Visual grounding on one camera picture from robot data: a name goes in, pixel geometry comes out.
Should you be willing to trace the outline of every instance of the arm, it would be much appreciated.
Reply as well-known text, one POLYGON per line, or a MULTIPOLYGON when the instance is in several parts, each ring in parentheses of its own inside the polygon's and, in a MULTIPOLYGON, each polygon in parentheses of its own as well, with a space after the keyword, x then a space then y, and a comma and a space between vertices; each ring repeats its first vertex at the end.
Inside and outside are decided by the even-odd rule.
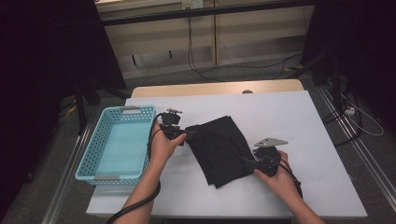
MULTIPOLYGON (((153 133, 156 133, 159 129, 160 125, 155 123, 153 133)), ((160 176, 166 162, 174 153, 175 148, 184 141, 186 136, 186 134, 182 134, 174 140, 169 140, 162 131, 157 132, 153 136, 151 144, 151 159, 148 167, 122 208, 133 203, 140 202, 154 192, 157 188, 158 182, 160 181, 160 176)), ((136 208, 128 214, 118 218, 114 223, 149 223, 152 205, 154 205, 154 201, 136 208)))
MULTIPOLYGON (((280 151, 280 157, 283 161, 288 161, 288 154, 280 151)), ((276 175, 269 177, 259 170, 254 170, 254 174, 259 177, 270 190, 281 199, 285 205, 294 214, 299 223, 324 223, 324 221, 306 204, 300 197, 297 188, 290 175, 281 167, 277 168, 276 175)))

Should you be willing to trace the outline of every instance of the forearm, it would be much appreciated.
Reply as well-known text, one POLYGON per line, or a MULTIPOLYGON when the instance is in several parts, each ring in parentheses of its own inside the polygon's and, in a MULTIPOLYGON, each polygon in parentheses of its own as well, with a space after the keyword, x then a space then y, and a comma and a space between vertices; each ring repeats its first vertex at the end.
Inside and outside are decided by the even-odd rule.
POLYGON ((301 198, 295 197, 284 201, 300 224, 320 224, 324 221, 301 198))
MULTIPOLYGON (((122 208, 140 202, 149 197, 157 188, 162 171, 163 165, 150 163, 139 183, 134 188, 134 191, 131 193, 122 208)), ((153 203, 154 201, 151 201, 141 207, 136 208, 135 210, 117 219, 115 223, 149 223, 153 203)))

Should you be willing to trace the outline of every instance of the folded black fabric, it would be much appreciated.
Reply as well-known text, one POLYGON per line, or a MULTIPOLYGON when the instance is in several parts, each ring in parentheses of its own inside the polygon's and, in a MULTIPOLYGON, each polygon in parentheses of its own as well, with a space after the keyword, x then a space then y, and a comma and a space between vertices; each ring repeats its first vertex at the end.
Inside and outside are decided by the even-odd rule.
POLYGON ((237 178, 251 174, 241 158, 254 158, 245 136, 231 117, 225 116, 190 126, 186 130, 196 132, 187 143, 198 160, 208 185, 213 184, 218 189, 237 178))

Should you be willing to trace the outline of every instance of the silver bracket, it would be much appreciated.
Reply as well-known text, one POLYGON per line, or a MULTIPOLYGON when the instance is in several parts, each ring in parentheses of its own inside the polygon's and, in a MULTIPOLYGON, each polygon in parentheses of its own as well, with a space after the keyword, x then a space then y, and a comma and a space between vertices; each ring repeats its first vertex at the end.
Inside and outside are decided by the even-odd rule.
POLYGON ((264 138, 260 142, 254 144, 255 147, 274 147, 279 145, 286 145, 288 141, 275 139, 275 138, 264 138))

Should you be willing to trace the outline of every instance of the person's right hand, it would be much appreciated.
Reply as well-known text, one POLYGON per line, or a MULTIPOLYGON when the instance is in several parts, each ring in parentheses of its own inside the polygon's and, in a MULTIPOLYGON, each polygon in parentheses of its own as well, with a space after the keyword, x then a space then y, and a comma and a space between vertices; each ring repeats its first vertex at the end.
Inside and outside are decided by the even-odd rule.
MULTIPOLYGON (((280 163, 285 167, 290 168, 287 164, 288 154, 281 150, 279 150, 279 154, 280 158, 282 159, 280 163)), ((270 188, 270 190, 284 202, 286 200, 290 200, 291 198, 300 198, 292 177, 282 167, 278 166, 276 174, 272 177, 264 174, 258 169, 254 170, 254 174, 258 176, 259 179, 261 179, 262 182, 264 182, 270 188)))

